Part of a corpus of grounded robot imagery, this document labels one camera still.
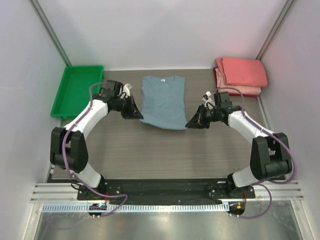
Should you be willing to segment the blue grey t shirt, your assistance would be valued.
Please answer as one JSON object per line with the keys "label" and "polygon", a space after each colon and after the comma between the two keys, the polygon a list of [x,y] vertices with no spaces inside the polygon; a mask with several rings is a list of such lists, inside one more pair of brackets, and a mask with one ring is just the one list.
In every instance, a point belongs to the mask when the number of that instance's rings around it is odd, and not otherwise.
{"label": "blue grey t shirt", "polygon": [[181,76],[142,78],[142,123],[166,130],[185,130],[185,83]]}

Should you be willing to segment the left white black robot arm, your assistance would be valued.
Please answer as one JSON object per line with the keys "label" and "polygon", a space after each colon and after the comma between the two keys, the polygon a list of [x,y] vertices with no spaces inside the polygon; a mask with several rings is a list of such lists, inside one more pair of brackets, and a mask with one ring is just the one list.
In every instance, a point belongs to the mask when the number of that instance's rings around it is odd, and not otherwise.
{"label": "left white black robot arm", "polygon": [[95,200],[102,199],[107,188],[104,177],[89,163],[86,138],[111,111],[119,112],[125,120],[143,119],[129,83],[107,80],[100,82],[99,86],[100,92],[89,93],[84,110],[64,127],[55,127],[50,137],[50,163],[83,184]]}

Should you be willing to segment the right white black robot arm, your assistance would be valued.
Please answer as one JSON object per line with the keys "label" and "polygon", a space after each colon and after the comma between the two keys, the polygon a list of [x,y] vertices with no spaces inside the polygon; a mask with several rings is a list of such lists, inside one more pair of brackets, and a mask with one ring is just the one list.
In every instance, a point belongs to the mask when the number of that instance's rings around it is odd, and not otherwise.
{"label": "right white black robot arm", "polygon": [[249,166],[227,176],[227,196],[239,198],[253,184],[292,172],[289,141],[284,133],[274,133],[257,123],[243,107],[233,105],[226,91],[214,94],[207,92],[203,101],[185,125],[186,128],[208,129],[211,123],[222,122],[251,144]]}

